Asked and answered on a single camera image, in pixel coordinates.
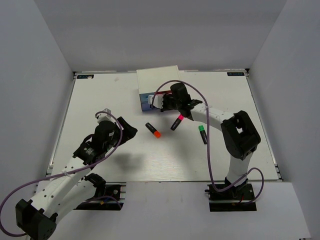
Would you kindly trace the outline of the pink drawer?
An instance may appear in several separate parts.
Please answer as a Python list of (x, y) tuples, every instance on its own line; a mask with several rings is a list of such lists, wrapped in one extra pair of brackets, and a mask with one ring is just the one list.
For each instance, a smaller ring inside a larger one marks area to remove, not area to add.
[(172, 94), (172, 91), (171, 90), (167, 90), (167, 91), (157, 91), (156, 93), (154, 93), (155, 96), (157, 95), (171, 95)]

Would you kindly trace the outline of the small blue drawer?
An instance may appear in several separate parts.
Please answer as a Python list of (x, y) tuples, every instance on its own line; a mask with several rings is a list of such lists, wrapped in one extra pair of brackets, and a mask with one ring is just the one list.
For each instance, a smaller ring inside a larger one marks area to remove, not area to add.
[(152, 95), (152, 93), (142, 93), (139, 94), (139, 99), (141, 103), (148, 103), (149, 95)]

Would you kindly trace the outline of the white drawer organizer box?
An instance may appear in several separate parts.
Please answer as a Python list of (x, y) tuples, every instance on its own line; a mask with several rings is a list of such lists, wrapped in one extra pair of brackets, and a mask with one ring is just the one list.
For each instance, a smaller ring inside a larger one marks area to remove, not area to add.
[(139, 94), (154, 93), (163, 83), (170, 80), (180, 80), (177, 65), (137, 69), (137, 82)]

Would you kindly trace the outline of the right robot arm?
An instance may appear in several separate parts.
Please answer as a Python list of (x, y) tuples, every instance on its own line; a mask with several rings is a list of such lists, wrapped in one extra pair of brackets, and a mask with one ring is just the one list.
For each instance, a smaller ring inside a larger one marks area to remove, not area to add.
[(236, 113), (226, 112), (211, 107), (204, 97), (193, 99), (187, 88), (191, 84), (181, 80), (171, 80), (168, 93), (156, 90), (148, 97), (151, 107), (161, 112), (175, 110), (184, 118), (206, 124), (206, 135), (210, 129), (221, 131), (225, 147), (230, 154), (228, 173), (225, 177), (226, 187), (222, 190), (236, 200), (244, 193), (242, 185), (247, 183), (249, 163), (253, 153), (261, 142), (261, 137), (248, 113), (241, 110)]

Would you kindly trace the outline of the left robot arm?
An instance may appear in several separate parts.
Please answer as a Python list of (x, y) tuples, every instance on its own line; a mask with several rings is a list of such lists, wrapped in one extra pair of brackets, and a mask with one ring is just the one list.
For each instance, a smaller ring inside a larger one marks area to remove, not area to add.
[(135, 137), (138, 130), (122, 117), (113, 122), (105, 116), (92, 136), (86, 137), (62, 170), (62, 177), (53, 178), (30, 200), (15, 206), (16, 223), (32, 240), (47, 240), (58, 222), (70, 211), (89, 199), (107, 196), (106, 181), (93, 173), (93, 164), (110, 150)]

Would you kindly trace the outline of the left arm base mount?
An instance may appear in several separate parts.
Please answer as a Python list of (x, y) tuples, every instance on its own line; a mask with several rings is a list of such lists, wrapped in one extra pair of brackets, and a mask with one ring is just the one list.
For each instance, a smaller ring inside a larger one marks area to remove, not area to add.
[(84, 211), (120, 211), (125, 202), (125, 182), (108, 182), (104, 196), (96, 200), (86, 200), (75, 208)]

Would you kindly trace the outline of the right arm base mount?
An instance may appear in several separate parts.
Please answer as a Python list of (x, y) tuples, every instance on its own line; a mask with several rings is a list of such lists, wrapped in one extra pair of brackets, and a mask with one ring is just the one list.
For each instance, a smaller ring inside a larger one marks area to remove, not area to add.
[(223, 192), (214, 190), (211, 184), (204, 192), (208, 196), (210, 212), (255, 212), (257, 211), (253, 186), (250, 183), (234, 191), (230, 188)]

